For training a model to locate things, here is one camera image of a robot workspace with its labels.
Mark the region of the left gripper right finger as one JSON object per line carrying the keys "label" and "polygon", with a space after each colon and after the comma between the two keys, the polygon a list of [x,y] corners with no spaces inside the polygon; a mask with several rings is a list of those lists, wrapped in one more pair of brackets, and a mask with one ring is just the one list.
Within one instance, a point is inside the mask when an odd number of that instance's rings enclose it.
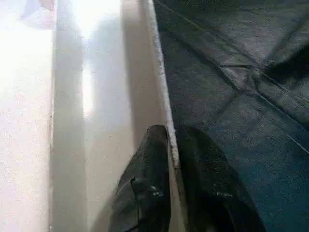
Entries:
{"label": "left gripper right finger", "polygon": [[206,133],[176,131],[191,232],[264,232],[266,229],[239,174]]}

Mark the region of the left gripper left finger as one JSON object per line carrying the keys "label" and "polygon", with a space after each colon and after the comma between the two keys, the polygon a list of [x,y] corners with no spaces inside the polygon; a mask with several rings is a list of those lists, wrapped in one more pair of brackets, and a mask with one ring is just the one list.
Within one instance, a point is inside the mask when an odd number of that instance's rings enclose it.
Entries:
{"label": "left gripper left finger", "polygon": [[167,232],[170,222],[169,144],[163,125],[149,127],[120,177],[111,232]]}

